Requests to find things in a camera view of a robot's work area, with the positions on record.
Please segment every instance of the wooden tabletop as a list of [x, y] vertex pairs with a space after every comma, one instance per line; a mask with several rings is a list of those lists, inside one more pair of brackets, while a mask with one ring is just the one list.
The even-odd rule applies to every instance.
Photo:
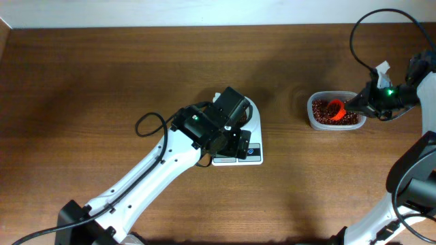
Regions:
[[[436, 38], [436, 24], [426, 24]], [[146, 239], [302, 242], [359, 221], [386, 192], [393, 163], [420, 137], [420, 108], [355, 131], [314, 131], [307, 99], [359, 92], [368, 71], [348, 24], [13, 30], [0, 64], [0, 241], [56, 225], [123, 177], [158, 142], [147, 112], [170, 116], [232, 86], [260, 111], [264, 163], [192, 167], [133, 227]], [[364, 24], [356, 52], [388, 60], [395, 84], [428, 48], [411, 24]], [[142, 131], [154, 129], [150, 119]], [[436, 237], [424, 221], [418, 231]], [[52, 244], [45, 235], [28, 244]], [[409, 232], [394, 240], [424, 244]]]

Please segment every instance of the brown beans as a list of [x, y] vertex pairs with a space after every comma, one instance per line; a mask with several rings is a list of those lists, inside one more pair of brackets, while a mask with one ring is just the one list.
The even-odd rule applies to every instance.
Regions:
[[325, 125], [355, 125], [359, 123], [358, 115], [354, 112], [347, 112], [341, 120], [330, 120], [341, 109], [339, 105], [327, 107], [328, 101], [317, 99], [312, 102], [313, 117], [319, 123]]

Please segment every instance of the plastic container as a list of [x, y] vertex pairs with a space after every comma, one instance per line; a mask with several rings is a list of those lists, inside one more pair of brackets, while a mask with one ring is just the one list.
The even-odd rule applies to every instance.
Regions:
[[312, 101], [316, 99], [323, 99], [326, 101], [332, 101], [333, 99], [340, 99], [341, 101], [346, 101], [348, 99], [352, 99], [357, 94], [355, 92], [348, 91], [323, 91], [314, 93], [307, 102], [307, 114], [309, 115], [309, 120], [311, 122], [311, 126], [315, 130], [330, 130], [330, 131], [341, 131], [341, 130], [353, 130], [358, 129], [367, 120], [366, 116], [358, 115], [358, 124], [355, 125], [325, 125], [315, 120], [313, 117], [312, 110]]

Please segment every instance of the white wall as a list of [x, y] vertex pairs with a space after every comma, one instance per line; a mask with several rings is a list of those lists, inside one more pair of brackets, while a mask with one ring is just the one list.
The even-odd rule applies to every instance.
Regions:
[[[383, 7], [436, 22], [436, 0], [0, 0], [12, 28], [353, 23]], [[367, 22], [407, 22], [391, 13]]]

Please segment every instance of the brown table surface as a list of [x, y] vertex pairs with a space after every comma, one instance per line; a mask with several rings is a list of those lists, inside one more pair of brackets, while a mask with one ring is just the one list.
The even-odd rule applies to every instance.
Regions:
[[[436, 38], [436, 24], [425, 24]], [[139, 138], [146, 112], [168, 117], [232, 86], [260, 110], [264, 163], [192, 167], [133, 227], [146, 239], [300, 242], [329, 238], [382, 198], [392, 164], [420, 137], [420, 108], [356, 131], [314, 131], [307, 99], [359, 92], [368, 71], [348, 24], [13, 30], [0, 64], [0, 241], [56, 225], [124, 176], [161, 133]], [[364, 24], [356, 52], [388, 60], [395, 84], [428, 48], [411, 24]], [[158, 125], [153, 119], [142, 131]], [[434, 224], [416, 225], [436, 237]], [[52, 244], [54, 235], [28, 244]], [[409, 232], [395, 240], [423, 244]]]

